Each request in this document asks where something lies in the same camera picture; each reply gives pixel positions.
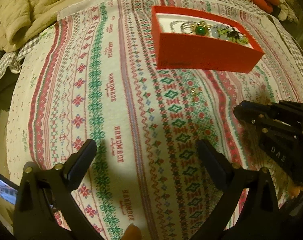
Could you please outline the operator right hand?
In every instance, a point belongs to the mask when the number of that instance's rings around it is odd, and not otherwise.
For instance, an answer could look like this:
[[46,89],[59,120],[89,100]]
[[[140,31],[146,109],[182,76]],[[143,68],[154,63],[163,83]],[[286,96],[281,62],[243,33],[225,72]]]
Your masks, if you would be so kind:
[[301,186],[295,184],[291,184],[288,189],[289,196],[291,199],[296,198],[301,191],[302,191]]

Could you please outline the operator left hand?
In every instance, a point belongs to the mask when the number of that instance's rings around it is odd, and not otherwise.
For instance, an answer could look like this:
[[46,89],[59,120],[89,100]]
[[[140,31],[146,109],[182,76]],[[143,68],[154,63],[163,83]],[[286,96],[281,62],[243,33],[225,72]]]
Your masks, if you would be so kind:
[[121,240],[142,240],[141,230],[134,224],[130,224]]

